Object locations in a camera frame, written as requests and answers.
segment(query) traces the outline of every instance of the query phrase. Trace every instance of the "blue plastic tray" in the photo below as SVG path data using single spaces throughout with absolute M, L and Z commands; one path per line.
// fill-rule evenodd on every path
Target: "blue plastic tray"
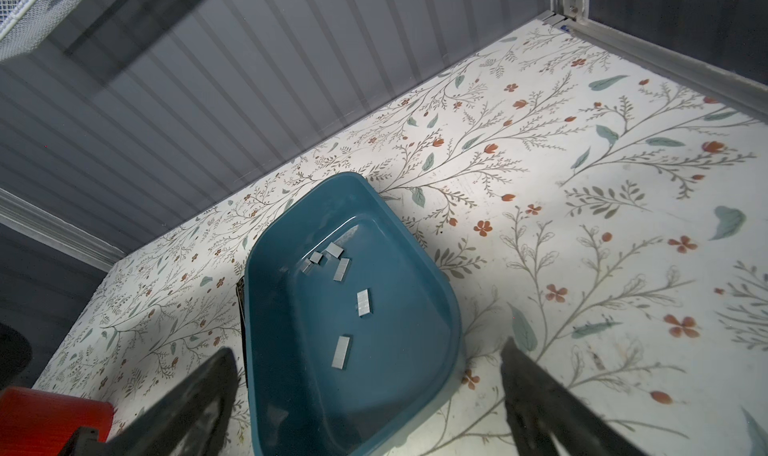
M 333 281 L 328 253 L 302 273 L 331 241 L 351 259 L 344 279 Z M 464 371 L 456 296 L 357 173 L 319 184 L 256 241 L 245 332 L 256 456 L 383 454 L 450 398 Z M 331 367 L 339 336 L 352 337 L 343 370 Z

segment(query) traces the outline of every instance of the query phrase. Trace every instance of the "red plastic object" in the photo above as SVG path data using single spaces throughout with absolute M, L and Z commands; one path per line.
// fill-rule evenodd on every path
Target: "red plastic object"
M 0 392 L 0 456 L 56 456 L 81 426 L 107 441 L 112 404 L 35 389 Z

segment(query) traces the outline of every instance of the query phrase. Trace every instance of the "black object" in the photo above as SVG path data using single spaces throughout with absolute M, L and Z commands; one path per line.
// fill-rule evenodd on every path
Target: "black object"
M 16 374 L 32 361 L 32 346 L 12 327 L 0 323 L 0 389 L 11 384 Z
M 510 338 L 502 350 L 507 424 L 520 456 L 558 456 L 553 434 L 569 454 L 645 456 L 556 382 Z
M 222 348 L 110 442 L 80 428 L 59 456 L 215 456 L 224 445 L 237 392 L 232 350 Z

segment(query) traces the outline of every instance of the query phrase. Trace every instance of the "tabletop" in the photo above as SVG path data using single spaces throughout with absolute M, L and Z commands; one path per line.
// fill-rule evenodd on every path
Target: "tabletop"
M 255 239 L 355 171 L 450 281 L 468 348 L 392 456 L 514 454 L 508 336 L 650 454 L 765 454 L 767 147 L 763 123 L 530 22 L 115 264 L 34 387 L 109 401 L 114 436 L 222 346 L 242 376 Z M 223 454 L 250 432 L 241 377 Z

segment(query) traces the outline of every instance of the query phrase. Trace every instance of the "metal corner frame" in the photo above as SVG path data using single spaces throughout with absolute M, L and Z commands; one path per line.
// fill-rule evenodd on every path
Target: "metal corner frame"
M 103 271 L 109 271 L 117 261 L 126 256 L 122 250 L 110 243 L 2 188 L 0 223 Z
M 552 11 L 568 18 L 556 27 L 768 122 L 768 86 L 590 20 L 589 0 L 552 0 L 552 5 Z

